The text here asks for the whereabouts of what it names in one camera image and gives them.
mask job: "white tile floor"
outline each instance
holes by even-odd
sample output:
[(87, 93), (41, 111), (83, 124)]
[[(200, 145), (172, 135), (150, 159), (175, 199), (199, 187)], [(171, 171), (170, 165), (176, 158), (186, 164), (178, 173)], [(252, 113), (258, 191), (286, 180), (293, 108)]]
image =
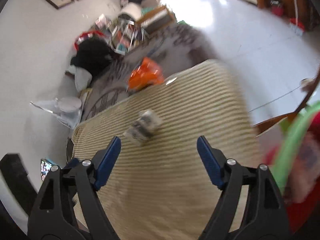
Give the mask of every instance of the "white tile floor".
[(316, 73), (320, 28), (297, 37), (284, 19), (242, 0), (163, 2), (178, 21), (207, 35), (218, 58), (237, 76), (252, 123), (293, 111), (302, 101), (304, 93), (296, 88)]
[[(60, 10), (45, 0), (8, 0), (0, 13), (0, 159), (20, 153), (37, 190), (40, 158), (65, 165), (69, 129), (29, 102), (77, 95), (74, 81), (64, 75), (75, 37), (102, 13), (113, 18), (119, 11), (111, 0), (81, 0)], [(26, 232), (28, 217), (1, 175), (0, 199)]]

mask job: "beige striped fabric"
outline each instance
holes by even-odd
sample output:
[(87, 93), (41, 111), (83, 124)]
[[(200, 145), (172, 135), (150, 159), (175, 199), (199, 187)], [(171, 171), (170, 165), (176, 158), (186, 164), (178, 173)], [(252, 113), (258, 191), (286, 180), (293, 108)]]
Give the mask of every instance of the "beige striped fabric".
[[(177, 79), (169, 85), (148, 87), (81, 123), (73, 134), (74, 156), (79, 159), (92, 158), (113, 136), (121, 138), (116, 165), (98, 192), (121, 239), (198, 239), (221, 193), (196, 150), (200, 135), (242, 165), (259, 164), (255, 133), (226, 67), (207, 60), (172, 77)], [(164, 122), (138, 147), (122, 133), (146, 109)], [(244, 209), (245, 195), (239, 210)], [(85, 224), (79, 204), (75, 213)], [(240, 225), (241, 215), (237, 213), (233, 228)]]

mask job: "white wall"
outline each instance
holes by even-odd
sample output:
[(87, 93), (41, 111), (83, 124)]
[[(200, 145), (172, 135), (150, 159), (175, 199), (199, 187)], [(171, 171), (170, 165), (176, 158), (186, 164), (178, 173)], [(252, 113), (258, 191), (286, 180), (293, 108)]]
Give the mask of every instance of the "white wall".
[[(45, 0), (9, 0), (0, 13), (0, 159), (20, 153), (36, 189), (40, 158), (65, 164), (68, 129), (29, 101), (76, 95), (74, 82), (64, 76), (75, 38), (100, 14), (118, 12), (111, 0), (81, 0), (60, 10)], [(0, 198), (26, 231), (27, 217), (2, 176)]]

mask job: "orange plastic bag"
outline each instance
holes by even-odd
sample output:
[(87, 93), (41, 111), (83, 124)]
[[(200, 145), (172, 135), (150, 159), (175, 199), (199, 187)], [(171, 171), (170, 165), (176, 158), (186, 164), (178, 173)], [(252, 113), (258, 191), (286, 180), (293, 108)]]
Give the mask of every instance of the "orange plastic bag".
[(161, 67), (148, 57), (132, 71), (128, 80), (129, 89), (141, 90), (149, 85), (161, 84), (164, 81)]

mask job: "red object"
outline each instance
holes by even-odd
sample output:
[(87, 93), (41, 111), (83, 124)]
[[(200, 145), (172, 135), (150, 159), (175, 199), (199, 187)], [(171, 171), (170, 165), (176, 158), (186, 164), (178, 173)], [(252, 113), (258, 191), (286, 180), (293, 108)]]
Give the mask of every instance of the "red object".
[(281, 17), (284, 14), (284, 8), (282, 6), (273, 5), (271, 7), (271, 12)]
[[(296, 19), (295, 19), (295, 18), (290, 18), (290, 22), (291, 22), (292, 24), (296, 25)], [(305, 28), (305, 26), (303, 25), (303, 23), (302, 23), (302, 22), (299, 22), (299, 20), (298, 20), (298, 27), (299, 27), (300, 29), (302, 29), (303, 31), (306, 30), (306, 28)]]
[(148, 85), (161, 84), (164, 81), (161, 67), (148, 57), (144, 57), (141, 66), (133, 70), (128, 80), (130, 89), (141, 90)]
[(101, 31), (90, 31), (90, 32), (84, 32), (82, 33), (78, 38), (76, 38), (76, 41), (75, 41), (75, 49), (78, 51), (79, 50), (79, 44), (81, 42), (79, 42), (79, 39), (80, 38), (88, 38), (90, 34), (96, 34), (100, 37), (105, 37), (105, 35), (101, 32)]
[[(308, 131), (312, 132), (315, 139), (320, 143), (320, 113), (313, 118)], [(272, 149), (264, 158), (265, 164), (272, 164), (273, 158), (278, 151), (278, 147)], [(290, 222), (290, 228), (293, 233), (297, 232), (308, 220), (317, 203), (320, 200), (320, 178), (308, 197), (302, 203), (293, 203), (287, 206), (287, 214)]]

